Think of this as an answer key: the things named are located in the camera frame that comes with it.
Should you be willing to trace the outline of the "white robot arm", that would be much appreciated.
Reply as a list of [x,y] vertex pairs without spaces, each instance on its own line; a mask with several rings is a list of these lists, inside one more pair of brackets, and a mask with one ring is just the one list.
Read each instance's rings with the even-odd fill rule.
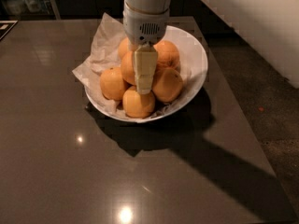
[[[125,29],[134,42],[142,21],[164,23],[173,0],[124,0]],[[299,0],[200,0],[299,88]]]

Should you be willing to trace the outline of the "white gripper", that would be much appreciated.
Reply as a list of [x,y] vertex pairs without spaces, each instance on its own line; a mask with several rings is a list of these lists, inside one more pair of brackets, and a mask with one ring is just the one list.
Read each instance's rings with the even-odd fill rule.
[[125,33],[132,44],[139,45],[133,53],[135,84],[139,94],[148,94],[151,91],[158,59],[158,52],[152,45],[164,37],[168,17],[168,10],[162,14],[149,14],[124,5]]

